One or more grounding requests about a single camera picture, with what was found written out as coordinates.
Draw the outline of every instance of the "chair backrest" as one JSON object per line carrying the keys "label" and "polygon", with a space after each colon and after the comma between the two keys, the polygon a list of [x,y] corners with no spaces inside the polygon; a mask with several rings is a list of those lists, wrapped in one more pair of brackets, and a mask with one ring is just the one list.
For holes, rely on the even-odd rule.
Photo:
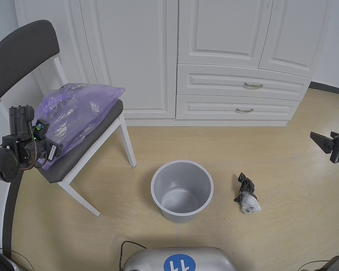
{"label": "chair backrest", "polygon": [[53,25],[38,20],[0,41],[0,98],[25,75],[59,53]]}

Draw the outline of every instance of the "floor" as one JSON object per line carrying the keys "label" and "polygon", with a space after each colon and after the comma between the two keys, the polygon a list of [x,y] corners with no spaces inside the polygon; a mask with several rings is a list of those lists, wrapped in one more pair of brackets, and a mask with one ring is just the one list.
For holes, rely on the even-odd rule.
{"label": "floor", "polygon": [[[329,260],[339,255],[339,164],[309,133],[331,130],[339,132],[339,95],[309,89],[286,127],[130,127],[135,168],[116,131],[72,182],[101,216],[27,171],[12,248],[42,271],[118,271],[124,240],[149,248],[215,246],[242,271],[296,271]],[[185,224],[165,219],[150,194],[155,171],[176,159],[198,162],[214,182],[209,206]],[[233,201],[240,172],[255,184],[261,212],[245,215]],[[125,246],[124,260],[136,250]]]}

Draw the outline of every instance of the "cabinet base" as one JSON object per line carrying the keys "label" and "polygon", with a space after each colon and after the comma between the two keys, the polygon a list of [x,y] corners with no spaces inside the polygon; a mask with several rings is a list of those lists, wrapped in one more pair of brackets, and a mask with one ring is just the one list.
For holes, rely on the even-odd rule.
{"label": "cabinet base", "polygon": [[127,126],[286,126],[288,122],[288,120],[176,120],[176,119],[126,119],[125,121]]}

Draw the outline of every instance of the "drawer front panel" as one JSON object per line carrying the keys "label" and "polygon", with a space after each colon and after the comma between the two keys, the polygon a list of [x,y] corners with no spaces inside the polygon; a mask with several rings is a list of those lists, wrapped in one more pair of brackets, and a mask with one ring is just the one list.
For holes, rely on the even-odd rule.
{"label": "drawer front panel", "polygon": [[299,103],[259,97],[177,95],[176,119],[290,120]]}
{"label": "drawer front panel", "polygon": [[179,64],[177,94],[266,97],[301,101],[311,79],[235,66]]}

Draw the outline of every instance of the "bucket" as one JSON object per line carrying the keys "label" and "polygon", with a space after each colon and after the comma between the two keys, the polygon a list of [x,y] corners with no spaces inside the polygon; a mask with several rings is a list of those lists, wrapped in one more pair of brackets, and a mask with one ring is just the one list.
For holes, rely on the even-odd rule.
{"label": "bucket", "polygon": [[175,160],[161,166],[151,182],[154,202],[175,223],[193,219],[209,204],[213,191],[208,171],[190,160]]}

